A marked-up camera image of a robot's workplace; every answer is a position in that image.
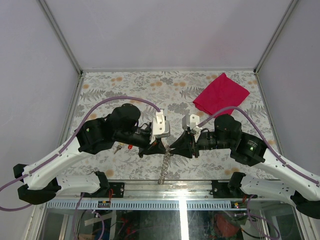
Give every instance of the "white enclosure wall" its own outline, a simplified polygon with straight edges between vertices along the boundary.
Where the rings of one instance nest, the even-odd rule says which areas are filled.
[[[84,70],[253,69],[291,0],[47,0]]]
[[[77,74],[35,0],[0,4],[0,185],[13,166],[31,164],[57,147]],[[24,206],[21,183],[5,189],[0,204]],[[19,240],[33,210],[0,212],[0,239]]]
[[[284,155],[318,175],[319,12],[320,1],[300,1],[259,72]]]

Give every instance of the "black bracket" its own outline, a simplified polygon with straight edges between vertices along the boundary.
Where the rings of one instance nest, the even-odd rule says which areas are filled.
[[[125,194],[125,183],[124,182],[109,182],[110,189],[112,189],[113,199],[122,199]]]
[[[212,180],[210,195],[213,195],[214,199],[233,199],[235,196],[230,192],[228,188],[229,180]]]

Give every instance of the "small key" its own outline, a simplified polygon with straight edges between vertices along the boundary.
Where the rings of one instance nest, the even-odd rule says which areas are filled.
[[[121,146],[121,145],[118,145],[118,146],[116,147],[115,152],[114,152],[113,154],[116,154],[120,149],[122,149],[122,146]]]

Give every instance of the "red object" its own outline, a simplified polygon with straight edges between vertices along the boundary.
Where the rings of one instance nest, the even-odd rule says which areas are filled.
[[[216,214],[214,216],[216,224],[214,225],[215,232],[224,238],[230,238],[237,234],[240,227],[232,225],[228,222],[222,214]]]
[[[210,83],[193,103],[197,109],[212,115],[225,107],[239,106],[249,94],[247,89],[232,81],[223,73]],[[226,110],[218,116],[222,114],[231,115],[233,111],[233,109]]]

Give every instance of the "metal chain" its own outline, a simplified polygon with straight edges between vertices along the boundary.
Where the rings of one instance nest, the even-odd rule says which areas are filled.
[[[160,173],[160,178],[158,180],[158,184],[162,185],[165,182],[165,178],[168,174],[168,167],[169,167],[169,162],[170,162],[170,158],[171,158],[171,154],[170,154],[170,147],[169,145],[165,146],[165,154],[163,156],[163,163],[162,163],[162,168],[161,168],[161,173]]]

